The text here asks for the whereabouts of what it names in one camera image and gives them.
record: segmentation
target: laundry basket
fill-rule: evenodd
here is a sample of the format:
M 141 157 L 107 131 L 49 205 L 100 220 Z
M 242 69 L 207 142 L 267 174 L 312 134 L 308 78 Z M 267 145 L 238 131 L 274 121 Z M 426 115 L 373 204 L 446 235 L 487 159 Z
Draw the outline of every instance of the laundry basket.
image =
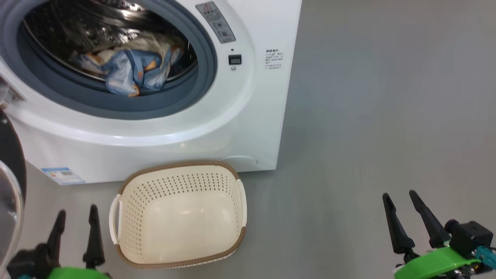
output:
M 119 218 L 116 210 L 119 205 Z M 132 267 L 167 269 L 230 256 L 245 235 L 247 203 L 223 162 L 187 162 L 131 175 L 110 208 L 117 253 Z

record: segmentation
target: robotic hand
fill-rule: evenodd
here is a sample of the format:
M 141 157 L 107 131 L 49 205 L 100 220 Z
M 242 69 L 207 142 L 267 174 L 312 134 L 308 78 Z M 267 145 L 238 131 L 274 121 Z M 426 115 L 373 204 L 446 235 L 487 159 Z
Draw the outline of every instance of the robotic hand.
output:
M 86 269 L 61 267 L 59 253 L 61 236 L 65 229 L 65 211 L 57 216 L 54 228 L 47 243 L 36 246 L 34 250 L 21 250 L 10 261 L 7 271 L 12 279 L 110 279 L 108 274 L 100 273 L 97 266 L 105 263 L 103 254 L 100 218 L 95 205 L 90 210 L 90 236 L 88 248 L 84 253 L 83 261 Z
M 393 251 L 405 254 L 404 264 L 397 265 L 395 279 L 469 279 L 472 275 L 496 269 L 496 255 L 491 247 L 493 233 L 475 221 L 460 224 L 450 220 L 443 227 L 415 191 L 410 191 L 415 210 L 426 226 L 433 250 L 423 256 L 413 252 L 415 243 L 408 237 L 393 201 L 382 196 Z

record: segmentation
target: washing machine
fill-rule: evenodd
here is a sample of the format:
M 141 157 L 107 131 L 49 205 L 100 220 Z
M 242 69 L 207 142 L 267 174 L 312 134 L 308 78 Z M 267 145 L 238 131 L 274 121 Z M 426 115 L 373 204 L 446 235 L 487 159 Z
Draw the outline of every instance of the washing machine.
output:
M 0 108 L 26 160 L 63 185 L 185 160 L 274 170 L 300 9 L 301 0 L 0 0 Z M 158 90 L 112 94 L 71 62 L 144 30 L 182 40 Z

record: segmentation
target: sticker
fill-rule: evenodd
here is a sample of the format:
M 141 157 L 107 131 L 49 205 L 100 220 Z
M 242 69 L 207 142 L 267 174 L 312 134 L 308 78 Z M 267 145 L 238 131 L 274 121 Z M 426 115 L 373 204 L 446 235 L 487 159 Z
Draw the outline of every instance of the sticker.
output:
M 282 68 L 284 52 L 279 49 L 268 49 L 265 51 L 265 69 L 276 70 Z
M 84 180 L 82 180 L 69 168 L 47 168 L 41 170 L 60 185 L 73 185 L 73 184 L 85 183 Z
M 227 24 L 226 19 L 219 11 L 214 2 L 208 2 L 196 5 L 196 9 L 203 15 L 212 30 L 214 30 L 217 38 L 222 44 L 236 41 L 236 37 L 231 30 L 229 24 Z

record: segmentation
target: floor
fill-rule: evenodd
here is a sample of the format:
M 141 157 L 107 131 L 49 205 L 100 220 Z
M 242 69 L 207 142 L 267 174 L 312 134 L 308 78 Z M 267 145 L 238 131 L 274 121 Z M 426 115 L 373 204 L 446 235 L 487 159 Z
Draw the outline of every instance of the floor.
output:
M 65 209 L 61 263 L 82 266 L 94 203 L 114 278 L 392 278 L 384 192 L 429 249 L 410 189 L 442 223 L 496 231 L 495 15 L 493 0 L 304 0 L 278 169 L 242 174 L 248 230 L 226 260 L 130 268 L 105 225 L 121 183 L 60 187 L 31 166 L 20 246 Z

